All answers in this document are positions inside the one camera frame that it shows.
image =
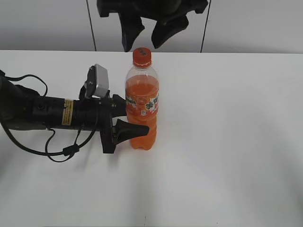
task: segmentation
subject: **table surface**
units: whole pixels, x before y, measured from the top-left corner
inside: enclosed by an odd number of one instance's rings
[[[48,96],[70,99],[95,63],[123,96],[131,62],[121,52],[0,51],[7,76],[35,74]],[[303,55],[155,53],[153,65],[160,107],[150,151],[124,142],[102,154],[96,133],[58,164],[0,130],[0,226],[303,226]],[[35,79],[20,83],[44,91]],[[41,151],[51,134],[13,133]],[[75,136],[58,130],[50,151]]]

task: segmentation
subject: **black cable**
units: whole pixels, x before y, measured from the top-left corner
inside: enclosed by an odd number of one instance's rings
[[[48,130],[49,130],[49,131],[52,131],[53,134],[51,135],[50,138],[48,138],[48,140],[47,140],[47,142],[46,142],[46,144],[45,144],[45,153],[46,153],[47,157],[48,157],[50,160],[52,160],[53,162],[58,162],[58,163],[60,163],[60,162],[66,162],[67,160],[71,159],[71,158],[74,156],[75,153],[70,154],[68,158],[66,158],[65,160],[62,160],[62,161],[57,161],[57,160],[53,159],[52,156],[49,155],[48,149],[47,149],[47,148],[48,148],[48,144],[49,144],[49,142],[52,140],[52,138],[55,136],[56,131],[55,131],[54,129],[48,129]]]
[[[39,81],[41,81],[44,85],[45,85],[45,93],[43,96],[46,96],[47,94],[47,91],[48,91],[48,87],[47,87],[47,84],[42,80],[40,79],[38,76],[35,76],[35,75],[32,75],[32,74],[27,74],[27,75],[24,75],[22,77],[17,77],[17,78],[14,78],[14,77],[7,77],[7,76],[4,76],[7,80],[9,81],[14,81],[14,82],[17,82],[17,81],[21,81],[27,77],[33,77],[33,78],[36,78],[38,79]]]
[[[56,152],[56,153],[49,153],[49,154],[46,154],[44,152],[40,152],[40,151],[36,151],[36,150],[32,150],[30,148],[27,148],[25,146],[23,146],[21,143],[19,143],[15,137],[11,134],[10,130],[8,129],[8,127],[6,126],[6,123],[4,121],[4,119],[2,118],[2,115],[0,114],[0,124],[2,125],[5,133],[7,134],[7,136],[10,138],[10,140],[17,146],[19,147],[20,149],[22,150],[25,150],[29,153],[32,153],[34,155],[41,155],[41,156],[59,156],[59,155],[64,155],[64,152]]]

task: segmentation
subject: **orange bottle cap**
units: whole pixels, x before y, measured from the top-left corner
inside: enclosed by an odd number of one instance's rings
[[[152,53],[146,47],[139,47],[133,52],[134,66],[140,69],[145,69],[152,64]]]

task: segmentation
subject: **plastic bottle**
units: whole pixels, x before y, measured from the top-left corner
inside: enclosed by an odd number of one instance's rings
[[[125,83],[127,119],[133,124],[147,125],[150,130],[147,136],[131,139],[130,142],[134,149],[149,150],[157,136],[159,78],[151,67],[152,53],[148,48],[134,50],[133,64]]]

